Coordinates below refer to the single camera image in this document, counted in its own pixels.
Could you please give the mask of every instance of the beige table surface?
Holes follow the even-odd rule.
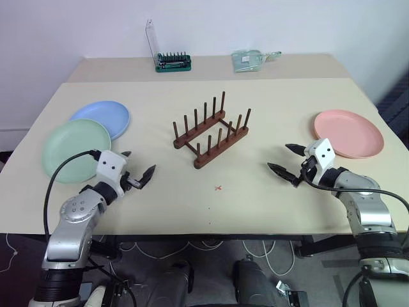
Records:
[[[330,54],[283,54],[259,72],[234,73],[231,56],[194,56],[190,72],[158,74],[152,58],[83,59],[67,82],[202,81],[350,77]]]
[[[174,149],[172,121],[183,128],[194,108],[226,91],[226,119],[252,108],[249,134],[201,170],[193,153]],[[96,233],[350,233],[346,211],[330,193],[306,184],[298,189],[273,174],[266,162],[298,173],[303,158],[285,143],[307,145],[311,122],[321,111],[347,109],[371,120],[385,138],[385,148],[370,159],[337,157],[336,164],[373,177],[383,189],[409,199],[409,153],[380,118],[374,105],[349,78],[252,81],[110,82],[63,84],[0,174],[0,232],[43,233],[42,206],[49,181],[40,156],[47,136],[80,107],[97,100],[117,100],[132,115],[127,131],[112,142],[115,151],[131,150],[135,177],[157,164],[151,182],[109,206]],[[210,129],[213,136],[219,127]],[[206,136],[200,139],[205,146]],[[50,197],[53,230],[62,203],[84,184],[55,184]],[[400,231],[406,209],[382,196]]]

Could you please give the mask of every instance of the green plate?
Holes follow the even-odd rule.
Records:
[[[48,176],[67,158],[91,149],[111,149],[111,138],[105,127],[93,120],[72,120],[52,132],[47,139],[42,164]],[[96,160],[90,155],[76,158],[59,171],[56,181],[64,184],[83,182],[95,176]]]

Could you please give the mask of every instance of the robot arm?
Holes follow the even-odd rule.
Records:
[[[155,171],[152,166],[139,181],[130,178],[125,170],[129,154],[102,152],[96,167],[97,185],[87,185],[62,205],[59,224],[48,242],[40,284],[30,307],[79,304],[79,287],[95,226],[116,198],[121,198],[132,186],[142,189]]]
[[[400,306],[399,299],[402,302],[406,300],[409,285],[409,260],[403,254],[386,204],[379,193],[370,191],[379,190],[379,185],[372,178],[354,174],[345,168],[333,168],[335,153],[328,139],[319,139],[308,147],[286,146],[296,154],[306,156],[301,175],[296,177],[282,166],[268,163],[270,169],[295,187],[305,180],[313,187],[331,191],[346,208],[364,276],[360,283],[362,306],[373,306],[365,304],[372,299],[378,301],[378,306]],[[395,290],[398,288],[406,290],[397,295]],[[384,289],[394,293],[396,304],[391,304],[391,301],[387,305],[379,303],[385,303],[382,299],[385,297]]]

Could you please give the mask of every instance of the clear plastic bag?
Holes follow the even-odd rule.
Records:
[[[281,55],[281,52],[263,54],[258,50],[239,50],[232,53],[235,72],[257,72],[266,61],[273,61]]]

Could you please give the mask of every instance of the blue plate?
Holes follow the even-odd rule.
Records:
[[[70,120],[88,119],[103,125],[111,139],[124,133],[130,121],[128,109],[119,102],[104,100],[88,104],[79,109]]]

